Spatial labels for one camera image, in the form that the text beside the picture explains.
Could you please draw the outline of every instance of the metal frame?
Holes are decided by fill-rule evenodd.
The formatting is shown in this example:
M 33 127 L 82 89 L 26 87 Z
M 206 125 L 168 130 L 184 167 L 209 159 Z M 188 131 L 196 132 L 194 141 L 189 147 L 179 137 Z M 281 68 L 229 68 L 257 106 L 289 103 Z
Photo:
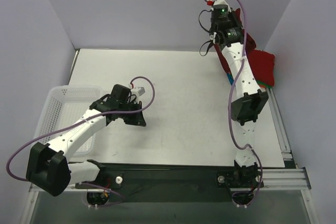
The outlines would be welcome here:
M 79 50 L 76 50 L 74 61 L 71 66 L 71 74 L 74 70 Z M 279 145 L 281 148 L 284 161 L 292 161 L 290 145 L 286 136 L 286 131 L 281 119 L 278 104 L 272 89 L 267 89 L 269 94 L 269 106 L 271 109 L 272 118 L 277 132 Z M 319 224 L 316 210 L 313 206 L 310 183 L 305 169 L 264 169 L 264 187 L 261 190 L 301 190 L 302 197 L 306 206 L 306 210 L 312 224 Z M 21 218 L 20 223 L 30 223 L 35 208 L 38 193 L 42 191 L 40 188 L 32 185 L 28 194 L 27 203 Z M 99 189 L 76 189 L 74 185 L 68 186 L 65 191 L 68 192 L 95 192 L 102 191 Z

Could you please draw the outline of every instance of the gray wall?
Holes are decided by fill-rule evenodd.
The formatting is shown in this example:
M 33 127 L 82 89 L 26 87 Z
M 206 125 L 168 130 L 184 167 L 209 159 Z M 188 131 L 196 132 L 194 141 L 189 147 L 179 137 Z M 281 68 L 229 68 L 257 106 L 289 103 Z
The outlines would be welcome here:
M 29 183 L 5 172 L 10 154 L 30 140 L 48 90 L 69 78 L 74 49 L 48 0 L 0 0 L 1 223 L 18 223 Z M 26 151 L 12 169 L 24 176 Z
M 336 0 L 292 0 L 266 50 L 276 55 L 275 95 L 321 223 L 336 212 Z
M 264 48 L 290 0 L 241 0 Z M 76 48 L 199 50 L 203 0 L 50 0 Z M 209 14 L 204 14 L 209 26 Z

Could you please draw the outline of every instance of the white table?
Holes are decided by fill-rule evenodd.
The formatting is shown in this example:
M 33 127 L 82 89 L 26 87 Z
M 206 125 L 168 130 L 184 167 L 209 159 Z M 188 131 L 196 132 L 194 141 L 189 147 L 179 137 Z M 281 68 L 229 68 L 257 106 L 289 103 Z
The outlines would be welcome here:
M 143 112 L 147 127 L 111 123 L 97 133 L 88 158 L 102 163 L 232 166 L 236 149 L 228 130 L 230 84 L 215 53 L 81 49 L 70 85 L 98 85 L 110 93 L 115 84 L 127 86 L 146 76 L 156 98 Z M 151 98 L 146 81 L 141 97 Z M 264 167 L 284 167 L 275 125 L 267 103 L 259 115 L 255 150 Z

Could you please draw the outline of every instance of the plastic bin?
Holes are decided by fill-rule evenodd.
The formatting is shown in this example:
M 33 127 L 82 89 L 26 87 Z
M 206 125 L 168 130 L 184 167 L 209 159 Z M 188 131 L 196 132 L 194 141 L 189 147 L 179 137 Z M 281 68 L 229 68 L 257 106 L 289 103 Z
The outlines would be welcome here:
M 58 86 L 49 91 L 44 104 L 35 137 L 59 130 L 74 124 L 89 108 L 92 102 L 102 97 L 103 90 L 98 86 Z M 54 136 L 40 140 L 45 144 Z M 87 155 L 93 149 L 95 135 L 89 138 L 74 154 Z

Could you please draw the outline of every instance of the black strap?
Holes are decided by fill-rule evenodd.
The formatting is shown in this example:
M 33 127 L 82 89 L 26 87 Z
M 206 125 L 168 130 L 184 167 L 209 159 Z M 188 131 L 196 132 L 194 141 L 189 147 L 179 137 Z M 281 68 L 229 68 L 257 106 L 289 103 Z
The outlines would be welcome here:
M 206 52 L 205 52 L 205 54 L 203 55 L 203 54 L 201 54 L 201 50 L 202 50 L 202 47 L 205 45 L 205 44 L 207 44 L 207 43 L 209 43 L 209 45 L 208 45 L 208 48 L 206 49 Z M 201 45 L 201 48 L 200 48 L 200 55 L 201 56 L 206 56 L 207 54 L 208 54 L 208 52 L 209 52 L 209 50 L 210 50 L 210 48 L 212 48 L 213 47 L 213 45 L 214 45 L 214 43 L 213 43 L 213 41 L 212 40 L 208 40 L 208 41 L 206 41 L 206 42 L 204 42 L 202 45 Z

